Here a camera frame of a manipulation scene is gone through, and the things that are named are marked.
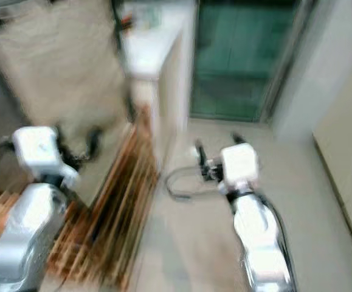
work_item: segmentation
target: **gray floor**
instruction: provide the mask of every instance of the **gray floor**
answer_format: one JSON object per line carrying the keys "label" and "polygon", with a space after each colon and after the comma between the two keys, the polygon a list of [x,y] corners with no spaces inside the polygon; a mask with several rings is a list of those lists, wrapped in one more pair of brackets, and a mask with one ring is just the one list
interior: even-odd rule
{"label": "gray floor", "polygon": [[[300,291],[352,291],[352,239],[312,143],[282,144],[251,124],[192,120],[169,169],[195,163],[194,138],[213,156],[232,143],[233,130],[260,155],[261,188],[286,222]],[[231,219],[219,195],[177,203],[159,186],[130,290],[247,291]]]}

